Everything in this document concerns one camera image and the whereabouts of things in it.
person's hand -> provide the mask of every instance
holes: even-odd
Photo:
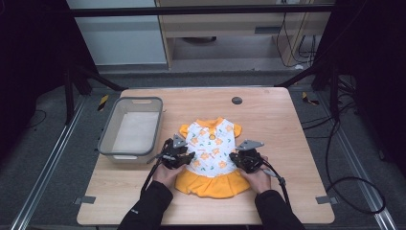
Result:
[[[268,160],[267,156],[262,156],[264,160]],[[262,165],[260,169],[254,173],[247,173],[244,170],[240,170],[242,177],[248,180],[251,188],[257,193],[261,194],[271,189],[271,177],[263,172],[266,170],[266,166]]]
[[[158,166],[158,168],[156,168],[156,171],[152,176],[152,180],[161,182],[170,189],[170,187],[172,187],[173,183],[175,182],[176,175],[182,172],[185,167],[186,165],[183,165],[178,169],[170,170],[161,164]]]

white cabinet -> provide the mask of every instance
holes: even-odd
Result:
[[[153,0],[68,0],[71,9],[155,7]],[[79,29],[99,67],[167,64],[157,16],[78,17]]]

black sleeve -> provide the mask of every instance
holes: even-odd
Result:
[[[268,190],[257,195],[255,204],[264,230],[305,229],[277,191]]]
[[[118,229],[158,229],[172,199],[172,193],[164,184],[152,181],[140,200],[125,215]]]

orange sleeve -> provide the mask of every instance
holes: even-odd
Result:
[[[179,128],[179,133],[186,138],[186,136],[188,135],[189,132],[189,125],[182,125]]]
[[[234,124],[234,136],[238,137],[239,134],[241,134],[242,132],[242,126],[238,125],[238,124]]]

power cord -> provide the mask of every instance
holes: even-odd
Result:
[[[171,141],[171,139],[168,139],[167,141],[165,141],[164,145],[162,146],[161,153],[164,152],[165,148],[170,144],[170,141]],[[162,158],[158,157],[156,162],[155,162],[155,165],[152,167],[151,171],[149,172],[149,174],[147,176],[146,182],[144,182],[144,185],[141,188],[140,197],[142,197],[144,192],[147,190],[147,186],[149,184],[149,181],[151,180],[153,174],[155,173],[156,169],[158,168],[158,166],[160,164],[162,164]]]
[[[302,58],[307,58],[307,66],[310,67],[313,64],[314,58],[316,56],[316,35],[312,36],[312,41],[311,41],[311,48],[310,51],[302,51],[302,46],[305,41],[305,35],[302,36],[301,42],[299,44],[298,48],[298,54]]]
[[[34,125],[31,126],[27,126],[26,128],[32,128],[32,127],[37,127],[39,124],[43,123],[45,121],[45,119],[47,118],[47,112],[45,112],[44,110],[41,109],[37,109],[35,112],[42,112],[44,114],[44,117],[42,118],[41,121],[37,122]]]
[[[344,110],[346,110],[347,108],[350,108],[353,104],[354,104],[354,103],[348,103],[348,104],[346,104],[344,107],[342,107],[342,108],[340,108],[340,110],[338,110],[338,113],[339,113],[339,114],[342,113],[342,112],[343,112]],[[323,120],[321,123],[318,123],[318,124],[313,125],[313,126],[304,127],[303,130],[311,129],[311,128],[314,128],[314,127],[319,127],[319,126],[325,124],[326,122],[332,120],[333,117],[317,118],[317,119],[314,119],[314,120],[311,120],[311,121],[308,121],[308,122],[302,122],[302,124],[311,123],[311,122],[319,121],[319,120],[322,120],[322,119],[324,119],[324,120]]]
[[[288,45],[289,45],[289,49],[290,49],[290,55],[293,57],[293,59],[297,62],[295,65],[287,65],[287,64],[285,64],[284,62],[283,62],[283,59],[282,59],[282,64],[283,64],[283,66],[284,67],[294,67],[294,66],[296,66],[297,64],[303,64],[303,63],[306,63],[306,61],[300,61],[300,60],[297,60],[296,58],[295,58],[295,56],[294,56],[294,54],[293,54],[293,49],[292,49],[292,45],[290,44],[290,40],[289,40],[289,37],[288,37],[288,35],[287,35],[287,30],[286,30],[286,12],[284,12],[283,13],[283,20],[282,20],[282,24],[281,24],[281,28],[280,28],[280,30],[279,30],[279,32],[278,32],[278,35],[277,35],[277,50],[278,50],[278,53],[279,53],[279,55],[280,55],[280,57],[282,57],[282,53],[281,53],[281,50],[279,49],[279,37],[280,37],[280,34],[281,34],[281,31],[282,31],[282,28],[284,28],[284,33],[286,34],[286,39],[287,39],[287,43],[288,43]]]
[[[284,197],[284,202],[287,204],[287,206],[288,206],[290,209],[292,209],[292,207],[290,206],[289,195],[287,194],[286,182],[285,182],[284,178],[281,177],[281,176],[277,173],[277,171],[272,167],[272,165],[271,165],[268,161],[262,159],[262,162],[263,162],[263,164],[264,164],[266,167],[268,167],[268,168],[275,174],[274,176],[277,177],[278,181],[280,182],[280,186],[281,186],[281,188],[282,188],[283,197]]]
[[[328,53],[328,51],[335,45],[335,43],[338,42],[338,40],[341,38],[341,36],[343,36],[343,34],[350,28],[350,26],[352,25],[352,23],[358,18],[358,16],[359,16],[359,14],[361,13],[361,11],[362,11],[362,10],[365,8],[365,6],[367,5],[367,2],[368,2],[368,0],[365,0],[365,1],[364,1],[363,5],[359,8],[358,12],[355,14],[355,16],[352,18],[352,20],[346,25],[346,27],[342,30],[342,32],[341,32],[340,34],[338,34],[337,36],[335,36],[334,40],[329,44],[329,46],[328,46],[319,56],[317,56],[317,58],[315,57],[315,58],[312,60],[312,63],[314,63],[314,62],[316,62],[316,61],[318,61],[318,60],[324,58],[324,56]],[[286,31],[286,27],[285,27],[285,18],[286,18],[286,12],[285,12],[284,15],[283,15],[283,21],[282,21],[281,29],[280,29],[280,31],[279,31],[279,33],[278,33],[277,41],[276,41],[276,43],[277,43],[277,50],[278,50],[278,53],[279,53],[280,57],[282,56],[282,54],[281,54],[281,51],[280,51],[280,49],[279,49],[278,44],[279,44],[279,36],[280,36],[281,31],[282,31],[282,27],[284,27],[285,34],[286,34],[286,36],[287,36],[287,31]],[[288,44],[289,44],[290,53],[291,53],[292,57],[295,59],[295,57],[293,56],[293,49],[292,49],[292,46],[291,46],[291,44],[290,44],[290,40],[287,39],[287,42],[288,42]],[[306,61],[298,61],[297,64],[301,64],[301,63],[306,63]],[[295,65],[287,65],[287,64],[285,64],[283,61],[282,61],[282,64],[283,64],[285,67],[294,67],[294,66],[296,65],[296,64],[295,64]]]
[[[332,130],[331,130],[331,132],[330,132],[330,134],[329,134],[328,142],[327,142],[326,160],[325,160],[325,163],[326,163],[327,179],[328,179],[328,182],[329,182],[330,185],[326,188],[326,192],[328,193],[331,189],[334,190],[334,192],[335,192],[338,196],[340,196],[350,207],[352,207],[353,209],[355,209],[355,210],[358,211],[358,212],[361,212],[361,213],[364,213],[364,214],[368,214],[368,215],[379,214],[379,213],[381,213],[383,210],[385,210],[385,208],[386,208],[385,196],[383,196],[382,193],[380,192],[380,190],[379,190],[374,184],[372,184],[370,181],[368,181],[368,180],[366,180],[366,179],[364,179],[364,178],[356,177],[356,176],[346,176],[346,177],[342,177],[342,178],[340,178],[340,179],[337,179],[337,180],[335,180],[335,181],[332,181],[332,179],[331,179],[330,172],[329,172],[329,167],[328,167],[328,154],[329,154],[329,148],[330,148],[330,145],[331,145],[332,137],[333,137],[334,133],[336,132],[335,129],[336,129],[336,128],[339,128],[339,127],[337,127],[337,126],[339,126],[339,124],[340,124],[340,120],[335,121],[335,123],[334,123],[334,125],[333,125],[333,128],[332,128]],[[381,206],[378,210],[376,210],[376,211],[370,211],[370,210],[366,210],[366,209],[359,208],[359,207],[357,207],[355,204],[353,204],[352,202],[350,202],[349,200],[347,200],[347,199],[335,188],[335,186],[336,186],[337,184],[339,184],[339,183],[341,183],[341,182],[343,182],[343,181],[347,181],[347,180],[358,180],[358,181],[362,181],[362,182],[364,182],[364,183],[366,183],[366,184],[372,186],[372,187],[378,192],[378,194],[379,194],[379,196],[380,196],[380,198],[381,198],[381,200],[382,200],[382,206]]]

